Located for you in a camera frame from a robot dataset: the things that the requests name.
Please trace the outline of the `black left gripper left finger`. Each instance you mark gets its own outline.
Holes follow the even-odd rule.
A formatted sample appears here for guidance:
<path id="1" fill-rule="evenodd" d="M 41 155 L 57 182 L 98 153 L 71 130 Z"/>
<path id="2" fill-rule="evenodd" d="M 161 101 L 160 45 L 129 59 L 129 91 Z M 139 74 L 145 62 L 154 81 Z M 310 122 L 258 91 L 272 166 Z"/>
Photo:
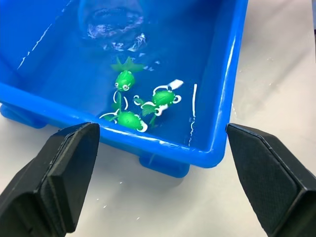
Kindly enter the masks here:
<path id="1" fill-rule="evenodd" d="M 49 137 L 35 158 L 0 196 L 3 237 L 63 237 L 79 222 L 100 140 L 96 123 L 64 128 Z"/>

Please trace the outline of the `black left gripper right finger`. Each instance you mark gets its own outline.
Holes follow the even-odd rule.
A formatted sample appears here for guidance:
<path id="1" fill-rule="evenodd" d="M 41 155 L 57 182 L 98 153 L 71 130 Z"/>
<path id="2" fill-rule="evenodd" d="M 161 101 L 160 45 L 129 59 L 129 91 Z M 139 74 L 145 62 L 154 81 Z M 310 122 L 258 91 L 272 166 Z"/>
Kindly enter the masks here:
<path id="1" fill-rule="evenodd" d="M 239 181 L 269 237 L 316 235 L 316 177 L 274 135 L 229 123 Z"/>

